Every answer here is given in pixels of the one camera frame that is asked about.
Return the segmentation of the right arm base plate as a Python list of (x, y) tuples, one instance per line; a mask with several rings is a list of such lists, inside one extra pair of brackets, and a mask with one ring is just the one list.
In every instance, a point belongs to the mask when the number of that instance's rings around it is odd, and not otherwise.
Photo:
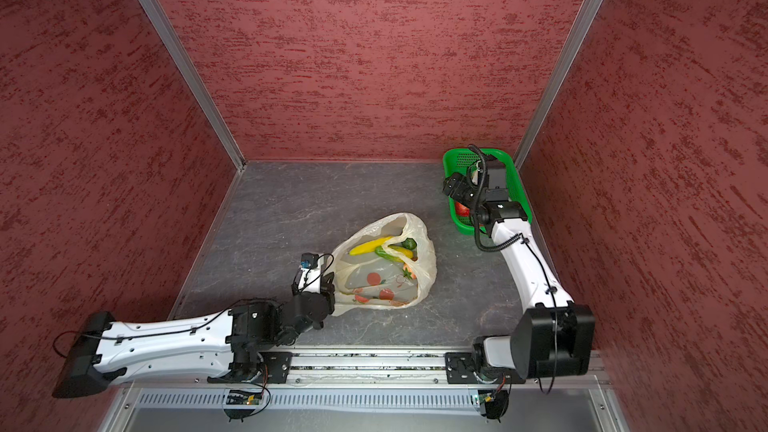
[(470, 352), (447, 352), (444, 354), (447, 382), (451, 385), (485, 384), (498, 385), (499, 376), (482, 375), (474, 356)]

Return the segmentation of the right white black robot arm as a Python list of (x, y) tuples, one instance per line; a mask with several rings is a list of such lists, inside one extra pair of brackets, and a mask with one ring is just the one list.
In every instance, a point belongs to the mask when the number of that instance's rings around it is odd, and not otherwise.
[(505, 192), (487, 178), (472, 181), (459, 172), (443, 182), (443, 193), (469, 209), (478, 249), (502, 255), (523, 309), (511, 334), (475, 340), (474, 372), (483, 381), (509, 377), (517, 383), (584, 375), (595, 317), (562, 287), (542, 258), (523, 206)]

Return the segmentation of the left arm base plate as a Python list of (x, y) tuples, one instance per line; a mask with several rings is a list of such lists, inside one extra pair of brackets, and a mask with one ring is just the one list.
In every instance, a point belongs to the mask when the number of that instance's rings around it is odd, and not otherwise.
[(290, 370), (291, 352), (235, 352), (225, 374), (208, 377), (211, 384), (284, 384)]

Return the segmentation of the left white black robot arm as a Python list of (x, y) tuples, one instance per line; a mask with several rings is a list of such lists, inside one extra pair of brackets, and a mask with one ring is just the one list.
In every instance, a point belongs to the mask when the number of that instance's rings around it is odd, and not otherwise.
[(109, 312), (97, 312), (75, 332), (52, 395), (87, 397), (114, 385), (171, 376), (202, 376), (224, 384), (282, 383), (289, 357), (279, 347), (321, 329), (334, 309), (333, 273), (303, 269), (284, 304), (236, 301), (213, 314), (153, 323), (120, 322)]

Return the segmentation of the red apple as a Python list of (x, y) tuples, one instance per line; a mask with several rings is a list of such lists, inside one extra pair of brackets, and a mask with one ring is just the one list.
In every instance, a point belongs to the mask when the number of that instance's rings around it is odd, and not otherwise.
[(469, 219), (471, 216), (470, 208), (459, 202), (454, 202), (454, 210), (457, 217), (464, 217)]

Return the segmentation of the red strawberry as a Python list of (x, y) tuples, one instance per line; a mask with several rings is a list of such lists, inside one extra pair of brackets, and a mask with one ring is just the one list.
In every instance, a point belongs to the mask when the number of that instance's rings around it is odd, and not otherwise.
[(410, 280), (415, 280), (416, 279), (416, 275), (415, 275), (413, 269), (408, 264), (404, 264), (403, 265), (403, 276), (408, 278), (408, 279), (410, 279)]

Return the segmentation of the yellow green mango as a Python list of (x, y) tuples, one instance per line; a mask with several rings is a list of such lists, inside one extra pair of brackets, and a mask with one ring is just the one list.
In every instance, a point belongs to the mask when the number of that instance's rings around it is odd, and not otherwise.
[(394, 263), (403, 263), (405, 259), (413, 260), (416, 257), (412, 250), (400, 246), (377, 246), (374, 253), (380, 258)]

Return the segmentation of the printed translucent plastic bag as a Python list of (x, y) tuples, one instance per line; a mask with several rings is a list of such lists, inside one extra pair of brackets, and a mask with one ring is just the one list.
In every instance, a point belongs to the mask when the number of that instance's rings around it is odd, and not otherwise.
[[(413, 260), (394, 263), (374, 252), (350, 256), (355, 246), (376, 238), (394, 236), (385, 246), (401, 246), (413, 238), (417, 248)], [(379, 219), (353, 234), (332, 252), (334, 262), (335, 317), (353, 309), (398, 310), (415, 306), (428, 295), (437, 279), (437, 257), (426, 224), (416, 215), (395, 213)], [(403, 276), (408, 264), (415, 280)]]

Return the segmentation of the green plastic basket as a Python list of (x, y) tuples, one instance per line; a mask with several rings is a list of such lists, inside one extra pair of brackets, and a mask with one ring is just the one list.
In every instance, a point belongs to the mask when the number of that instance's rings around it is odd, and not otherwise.
[[(481, 151), (484, 154), (495, 157), (504, 164), (506, 168), (506, 186), (510, 200), (519, 202), (526, 215), (530, 217), (531, 207), (512, 157), (505, 151), (496, 148), (482, 148)], [(450, 149), (442, 157), (445, 178), (450, 177), (453, 173), (461, 173), (463, 175), (471, 173), (475, 179), (479, 161), (479, 157), (468, 148)], [(453, 199), (449, 200), (449, 211), (457, 230), (463, 235), (471, 235), (473, 230), (470, 217), (459, 214)]]

